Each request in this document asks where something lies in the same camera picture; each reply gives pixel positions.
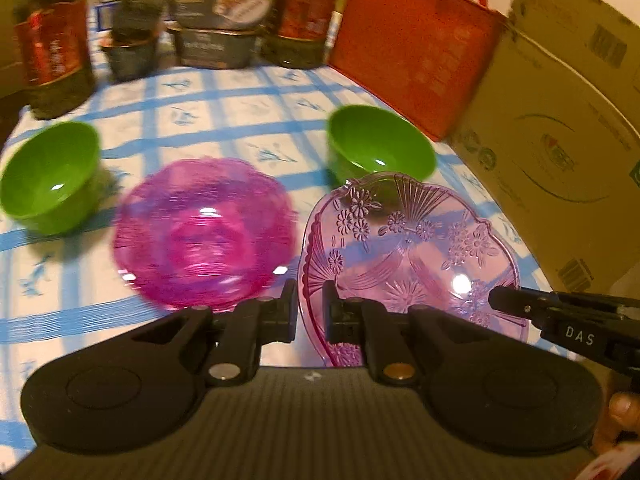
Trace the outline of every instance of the pink glass plate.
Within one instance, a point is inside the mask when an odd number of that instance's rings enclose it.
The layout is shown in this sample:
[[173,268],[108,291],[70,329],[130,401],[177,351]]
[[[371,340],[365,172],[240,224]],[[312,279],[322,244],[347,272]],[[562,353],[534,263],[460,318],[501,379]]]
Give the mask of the pink glass plate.
[[405,312],[426,304],[526,341],[525,320],[488,304],[496,285],[518,286],[513,257],[452,190],[404,174],[375,173],[326,195],[306,225],[298,267],[306,331],[331,366],[357,366],[357,346],[324,339],[322,284]]
[[296,243],[282,184],[232,158],[168,165],[125,197],[115,224],[127,283],[167,306],[218,312],[268,286]]

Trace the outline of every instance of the orange bag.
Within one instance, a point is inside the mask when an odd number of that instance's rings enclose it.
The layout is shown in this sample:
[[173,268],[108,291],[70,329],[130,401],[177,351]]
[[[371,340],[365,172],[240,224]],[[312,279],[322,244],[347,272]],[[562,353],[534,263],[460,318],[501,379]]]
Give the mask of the orange bag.
[[329,65],[441,140],[502,30],[504,17],[478,1],[348,0]]

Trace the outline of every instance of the tablecloth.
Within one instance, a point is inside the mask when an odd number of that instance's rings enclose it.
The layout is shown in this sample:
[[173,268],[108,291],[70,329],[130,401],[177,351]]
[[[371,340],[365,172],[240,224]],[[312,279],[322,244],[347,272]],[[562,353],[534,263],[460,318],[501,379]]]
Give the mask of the tablecloth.
[[[19,394],[36,368],[162,316],[161,310],[122,283],[112,261],[110,225],[122,193],[180,158],[242,158],[286,187],[299,215],[302,240],[309,213],[330,190],[325,171],[327,115],[343,104],[385,107],[328,67],[310,71],[266,65],[217,71],[174,67],[145,79],[110,84],[94,17],[89,26],[98,91],[55,121],[36,121],[26,109],[0,162],[4,168],[20,145],[43,126],[75,119],[100,131],[102,161],[114,177],[100,210],[76,234],[29,234],[0,213],[0,470],[10,468],[33,447]],[[434,148],[438,168],[429,182],[454,189],[492,222],[513,249],[523,286],[550,290],[526,245],[478,179],[446,144]],[[296,276],[297,261],[290,263],[275,288]],[[540,340],[537,330],[530,330],[529,342],[566,354]],[[312,361],[314,351],[301,322],[296,344],[296,352],[307,352]],[[296,364],[283,347],[265,348],[262,362]]]

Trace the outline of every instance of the black clamp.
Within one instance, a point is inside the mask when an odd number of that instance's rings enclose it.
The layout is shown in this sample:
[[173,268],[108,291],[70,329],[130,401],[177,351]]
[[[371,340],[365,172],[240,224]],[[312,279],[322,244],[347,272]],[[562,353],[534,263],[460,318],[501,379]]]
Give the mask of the black clamp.
[[342,300],[334,282],[322,286],[322,309],[327,341],[361,345],[373,380],[394,386],[417,382],[418,366],[401,334],[408,327],[405,315],[387,312],[379,301]]
[[497,286],[489,304],[530,319],[543,339],[630,377],[632,391],[640,393],[640,321],[623,314],[640,308],[639,301]]
[[38,444],[90,454],[144,446],[184,424],[207,387],[250,380],[261,345],[293,340],[297,312],[295,280],[280,298],[233,312],[179,310],[39,368],[22,413]]

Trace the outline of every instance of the red label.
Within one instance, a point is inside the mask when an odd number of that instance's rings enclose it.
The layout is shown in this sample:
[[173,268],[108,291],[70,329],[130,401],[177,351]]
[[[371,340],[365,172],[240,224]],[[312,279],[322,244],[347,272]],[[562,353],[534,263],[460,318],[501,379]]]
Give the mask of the red label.
[[277,35],[300,40],[324,40],[335,0],[278,0],[282,12]]
[[37,10],[15,26],[15,34],[30,86],[60,79],[89,59],[85,0]]

